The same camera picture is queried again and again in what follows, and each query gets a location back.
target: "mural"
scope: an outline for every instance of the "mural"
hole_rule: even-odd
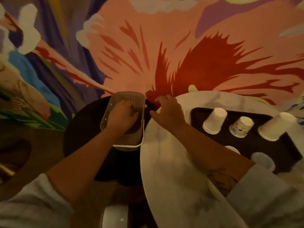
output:
[[[303,0],[0,2],[0,119],[64,130],[118,91],[218,90],[304,125]]]

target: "patterned paper cup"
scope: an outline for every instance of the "patterned paper cup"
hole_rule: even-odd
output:
[[[268,141],[276,141],[297,121],[290,113],[282,112],[258,128],[258,133]]]
[[[229,130],[233,136],[244,138],[253,125],[254,122],[251,118],[242,116],[232,125],[230,125]]]
[[[209,134],[217,134],[223,125],[227,111],[222,108],[215,108],[203,123],[203,129]]]

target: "white sleeve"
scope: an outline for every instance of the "white sleeve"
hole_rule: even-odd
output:
[[[250,228],[304,227],[304,192],[254,165],[226,198]]]
[[[71,205],[40,174],[11,199],[0,203],[0,227],[69,227]]]

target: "metal basket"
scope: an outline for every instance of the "metal basket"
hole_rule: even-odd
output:
[[[143,126],[146,97],[142,93],[117,92],[113,94],[100,123],[100,129],[103,130],[107,127],[107,119],[110,112],[114,108],[115,104],[120,102],[121,100],[129,100],[133,102],[135,108],[131,109],[131,113],[137,111],[139,114],[135,124],[127,132],[125,132],[113,146],[116,149],[122,151],[135,151],[138,149],[139,146],[141,146],[143,142]]]

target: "forearm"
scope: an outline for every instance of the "forearm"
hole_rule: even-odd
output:
[[[93,181],[120,132],[106,128],[83,147],[49,169],[46,174],[57,192],[75,203]]]
[[[186,123],[172,134],[225,197],[254,165],[253,161],[218,144]]]

